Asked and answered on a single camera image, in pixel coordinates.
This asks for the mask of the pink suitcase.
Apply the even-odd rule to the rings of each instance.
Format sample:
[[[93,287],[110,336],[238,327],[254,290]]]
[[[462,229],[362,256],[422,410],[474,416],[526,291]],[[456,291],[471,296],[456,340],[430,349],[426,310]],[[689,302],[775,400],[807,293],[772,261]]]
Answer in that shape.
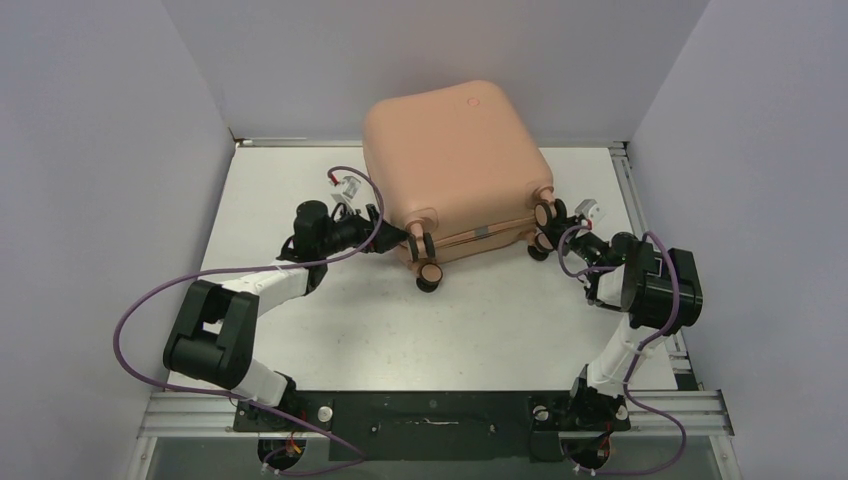
[[[439,287],[443,264],[521,240],[533,259],[549,255],[536,211],[565,208],[549,164],[495,83],[381,100],[365,115],[362,148],[387,222],[408,235],[397,255],[421,291]]]

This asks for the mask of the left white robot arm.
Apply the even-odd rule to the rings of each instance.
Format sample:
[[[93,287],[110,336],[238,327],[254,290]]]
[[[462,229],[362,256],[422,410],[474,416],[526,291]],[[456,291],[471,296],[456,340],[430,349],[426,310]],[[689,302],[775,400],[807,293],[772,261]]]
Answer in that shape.
[[[321,201],[301,203],[272,269],[189,286],[164,347],[165,368],[260,403],[259,417],[270,428],[289,428],[299,409],[296,383],[255,359],[259,318],[316,290],[330,256],[355,247],[383,254],[408,238],[381,220],[374,204],[360,215],[343,205],[330,211]]]

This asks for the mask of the aluminium frame rail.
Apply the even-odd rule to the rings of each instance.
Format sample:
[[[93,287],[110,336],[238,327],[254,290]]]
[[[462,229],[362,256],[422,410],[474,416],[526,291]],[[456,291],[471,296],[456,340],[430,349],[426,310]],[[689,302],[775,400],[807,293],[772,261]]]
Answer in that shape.
[[[618,234],[631,234],[640,239],[644,234],[651,232],[646,229],[641,216],[641,205],[632,182],[632,165],[626,146],[622,142],[617,142],[606,146],[604,151],[615,170],[621,197],[627,207],[631,221],[631,229]],[[382,194],[362,163],[333,166],[327,173],[332,186],[339,178],[348,175],[358,177],[364,182],[374,197],[374,202],[371,204],[377,206],[381,220],[387,222],[384,217]],[[590,227],[575,214],[572,217],[551,221],[548,228],[560,235],[561,242],[559,245],[551,247],[548,256],[552,255],[558,259],[564,259],[570,252],[566,240],[574,235],[578,229],[590,230],[597,225]],[[329,266],[360,253],[365,253],[360,247],[347,249],[330,256],[326,264]],[[268,271],[272,267],[273,265],[269,267],[231,267],[228,269],[228,274],[232,280],[250,273]],[[586,269],[587,264],[585,263],[580,275],[584,279],[584,289],[588,301],[596,305],[588,297]],[[215,282],[215,275],[214,270],[203,270],[186,275],[184,280],[189,288],[196,280]],[[324,437],[329,440],[330,444],[337,443],[347,449],[353,447],[352,444],[335,434],[312,425],[297,416],[292,416],[276,407],[269,407],[251,399],[239,397],[205,381],[197,380],[197,385],[186,387],[185,393],[229,399],[234,407],[235,429],[238,432],[257,437],[258,455],[262,470],[277,476],[293,477],[296,475],[296,463],[304,455],[308,441],[312,436]],[[726,441],[732,433],[724,399],[719,391],[633,391],[630,384],[629,391],[626,393],[625,405],[631,427],[627,431],[618,432],[650,437],[676,436],[682,443],[687,443],[691,437],[707,437],[716,444]],[[610,433],[606,442],[593,452],[573,452],[565,449],[562,460],[558,462],[567,462],[571,464],[576,474],[583,474],[590,478],[610,476],[611,470],[607,467],[607,461],[612,452],[611,438],[618,432]],[[366,459],[364,452],[359,451],[353,460],[330,461],[331,469],[336,471],[371,460]]]

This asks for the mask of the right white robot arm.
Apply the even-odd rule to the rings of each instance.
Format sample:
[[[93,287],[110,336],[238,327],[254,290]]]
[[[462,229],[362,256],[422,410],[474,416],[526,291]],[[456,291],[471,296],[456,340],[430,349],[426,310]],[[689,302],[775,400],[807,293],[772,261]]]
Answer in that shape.
[[[610,427],[627,421],[625,398],[635,373],[658,345],[693,326],[704,305],[694,253],[662,249],[646,233],[616,235],[587,257],[588,297],[622,318],[602,352],[584,366],[565,401],[567,419],[579,428]]]

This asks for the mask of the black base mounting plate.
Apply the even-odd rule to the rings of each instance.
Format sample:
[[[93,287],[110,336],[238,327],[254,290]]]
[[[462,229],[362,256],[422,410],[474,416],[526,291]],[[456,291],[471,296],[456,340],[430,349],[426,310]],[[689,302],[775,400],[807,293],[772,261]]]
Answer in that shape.
[[[327,430],[329,458],[371,461],[528,457],[593,452],[631,424],[622,399],[585,407],[567,391],[300,391],[286,412]]]

